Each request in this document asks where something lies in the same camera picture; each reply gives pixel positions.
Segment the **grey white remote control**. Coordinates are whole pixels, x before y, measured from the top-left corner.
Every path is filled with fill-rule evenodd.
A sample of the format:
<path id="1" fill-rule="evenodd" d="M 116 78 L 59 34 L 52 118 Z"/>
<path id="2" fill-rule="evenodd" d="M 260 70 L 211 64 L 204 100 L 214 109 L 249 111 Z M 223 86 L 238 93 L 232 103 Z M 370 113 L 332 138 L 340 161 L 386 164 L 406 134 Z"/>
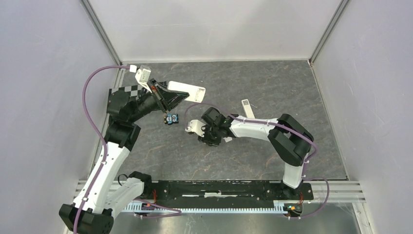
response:
<path id="1" fill-rule="evenodd" d="M 206 94 L 206 88 L 187 83 L 181 83 L 176 81 L 170 81 L 167 88 L 171 91 L 186 92 L 189 96 L 185 101 L 201 103 Z"/>

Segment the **white long remote control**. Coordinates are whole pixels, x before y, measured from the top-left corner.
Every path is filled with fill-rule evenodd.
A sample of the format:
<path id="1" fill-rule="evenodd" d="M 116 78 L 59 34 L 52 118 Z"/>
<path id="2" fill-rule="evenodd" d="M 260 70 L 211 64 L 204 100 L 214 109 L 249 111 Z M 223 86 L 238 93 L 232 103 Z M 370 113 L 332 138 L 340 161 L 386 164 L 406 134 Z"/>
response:
<path id="1" fill-rule="evenodd" d="M 252 108 L 251 108 L 251 105 L 250 105 L 249 100 L 248 100 L 248 99 L 243 99 L 243 100 L 241 101 L 241 103 L 242 103 L 242 107 L 243 107 L 245 116 L 246 116 L 247 118 L 255 118 L 255 115 L 254 115 L 254 113 L 253 113 L 253 110 L 252 110 Z"/>

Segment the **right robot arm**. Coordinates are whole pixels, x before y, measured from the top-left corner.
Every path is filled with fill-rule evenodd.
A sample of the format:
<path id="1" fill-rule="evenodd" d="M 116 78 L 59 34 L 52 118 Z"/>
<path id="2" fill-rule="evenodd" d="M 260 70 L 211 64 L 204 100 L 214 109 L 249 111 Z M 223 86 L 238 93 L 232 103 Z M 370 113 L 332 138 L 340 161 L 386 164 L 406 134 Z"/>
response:
<path id="1" fill-rule="evenodd" d="M 315 149 L 314 137 L 289 114 L 279 118 L 255 119 L 240 115 L 225 116 L 214 107 L 208 108 L 201 120 L 192 120 L 187 132 L 195 133 L 208 146 L 219 146 L 225 138 L 248 137 L 270 142 L 284 162 L 281 192 L 294 199 L 301 192 L 305 160 Z"/>

